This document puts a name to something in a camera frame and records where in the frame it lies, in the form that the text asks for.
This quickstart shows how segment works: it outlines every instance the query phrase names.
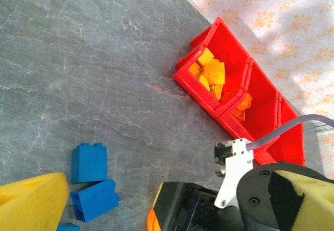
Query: red storage bin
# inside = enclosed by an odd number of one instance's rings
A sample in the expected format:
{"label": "red storage bin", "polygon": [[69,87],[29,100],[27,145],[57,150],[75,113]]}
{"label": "red storage bin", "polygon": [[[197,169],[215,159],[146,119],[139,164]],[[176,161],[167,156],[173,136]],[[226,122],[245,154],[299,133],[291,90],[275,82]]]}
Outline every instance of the red storage bin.
{"label": "red storage bin", "polygon": [[[282,97],[281,121],[282,124],[298,117],[288,101]],[[299,124],[288,130],[280,136],[280,138],[268,148],[260,148],[255,152],[255,157],[261,159],[267,157],[272,162],[285,161],[305,166],[305,150],[304,150],[304,126]]]}
{"label": "red storage bin", "polygon": [[[220,18],[190,44],[191,52],[176,64],[179,70],[174,79],[216,118],[245,99],[253,62]],[[219,101],[189,71],[205,48],[225,63],[225,85]]]}
{"label": "red storage bin", "polygon": [[[285,123],[296,117],[295,111],[221,18],[217,18],[211,27],[194,38],[190,44],[190,53],[176,64],[178,71],[173,77],[232,137],[254,141],[281,126],[281,122]],[[220,62],[225,63],[225,84],[219,101],[189,71],[189,67],[205,48]],[[247,93],[253,98],[252,105],[245,111],[245,120],[239,122],[232,115],[232,111],[245,100]],[[257,149],[254,153],[255,159],[260,164],[286,161],[304,165],[303,127],[296,126],[282,136]],[[293,143],[289,143],[289,138],[292,138]]]}
{"label": "red storage bin", "polygon": [[[252,72],[249,78],[248,89],[245,92],[249,93],[253,99],[251,107],[245,111],[245,120],[239,122],[231,115],[232,111],[238,106],[238,103],[217,117],[216,120],[234,138],[244,137],[250,141],[254,141],[280,126],[281,117],[278,114],[280,93],[253,58],[251,58],[250,62],[252,63]],[[263,147],[269,147],[277,139],[275,138]]]}

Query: gray marble surface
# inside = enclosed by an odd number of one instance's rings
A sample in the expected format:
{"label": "gray marble surface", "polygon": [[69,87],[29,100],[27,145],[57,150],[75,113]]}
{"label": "gray marble surface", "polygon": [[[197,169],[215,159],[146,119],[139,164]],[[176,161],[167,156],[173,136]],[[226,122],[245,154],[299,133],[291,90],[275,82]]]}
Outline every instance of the gray marble surface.
{"label": "gray marble surface", "polygon": [[102,142],[122,201],[90,223],[69,201],[82,231],[145,230],[161,181],[218,189],[229,136],[171,78],[208,25],[186,0],[0,0],[1,184],[69,178],[72,149]]}

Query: blue lego brick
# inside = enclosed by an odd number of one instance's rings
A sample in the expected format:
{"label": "blue lego brick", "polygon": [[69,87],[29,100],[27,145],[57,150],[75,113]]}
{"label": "blue lego brick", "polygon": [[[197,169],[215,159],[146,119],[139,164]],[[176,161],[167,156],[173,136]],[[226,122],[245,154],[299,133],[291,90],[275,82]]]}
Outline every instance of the blue lego brick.
{"label": "blue lego brick", "polygon": [[71,192],[77,220],[89,222],[116,208],[120,197],[115,192],[115,185],[113,180],[108,179],[79,192]]}
{"label": "blue lego brick", "polygon": [[80,227],[72,223],[61,223],[56,231],[80,231]]}
{"label": "blue lego brick", "polygon": [[81,143],[72,151],[71,183],[107,179],[107,149],[101,143]]}

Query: white bracket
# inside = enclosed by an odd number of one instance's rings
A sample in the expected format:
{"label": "white bracket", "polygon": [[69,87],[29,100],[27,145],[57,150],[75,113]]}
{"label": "white bracket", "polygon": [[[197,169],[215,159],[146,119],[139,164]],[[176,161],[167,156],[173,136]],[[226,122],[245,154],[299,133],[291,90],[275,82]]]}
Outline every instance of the white bracket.
{"label": "white bracket", "polygon": [[253,169],[253,151],[247,151],[246,144],[250,143],[245,138],[227,141],[225,147],[231,147],[232,157],[225,159],[225,165],[221,165],[221,174],[225,174],[224,181],[219,189],[214,205],[224,209],[227,206],[239,207],[236,198],[236,188],[240,179]]}

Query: yellow block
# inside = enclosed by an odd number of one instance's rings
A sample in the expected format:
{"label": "yellow block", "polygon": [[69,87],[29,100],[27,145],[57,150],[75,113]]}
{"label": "yellow block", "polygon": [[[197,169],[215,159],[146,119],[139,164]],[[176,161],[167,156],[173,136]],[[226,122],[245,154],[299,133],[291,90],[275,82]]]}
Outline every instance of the yellow block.
{"label": "yellow block", "polygon": [[206,87],[206,89],[210,91],[210,87],[209,87],[207,78],[205,78],[203,75],[200,75],[199,82],[202,83],[204,87]]}
{"label": "yellow block", "polygon": [[222,91],[223,91],[223,84],[210,86],[210,92],[217,100],[220,100]]}
{"label": "yellow block", "polygon": [[0,230],[55,231],[68,199],[63,173],[0,186]]}
{"label": "yellow block", "polygon": [[199,63],[204,66],[206,63],[209,63],[213,59],[213,54],[209,51],[208,48],[205,48],[203,54],[198,58]]}
{"label": "yellow block", "polygon": [[202,74],[202,68],[197,64],[197,63],[193,63],[190,67],[189,67],[189,71],[197,77],[197,79],[200,77],[200,75]]}
{"label": "yellow block", "polygon": [[157,199],[158,199],[158,197],[159,197],[159,194],[160,194],[160,191],[161,191],[161,189],[162,189],[162,185],[163,185],[163,183],[161,183],[161,184],[160,184],[160,187],[159,187],[159,189],[158,189],[158,192],[157,192],[156,198],[154,199],[154,202],[153,202],[152,208],[154,208],[154,206],[156,205]]}
{"label": "yellow block", "polygon": [[206,63],[203,75],[208,79],[209,85],[225,84],[225,65],[224,63]]}
{"label": "yellow block", "polygon": [[334,230],[334,184],[287,171],[276,171],[288,179],[303,204],[291,231]]}

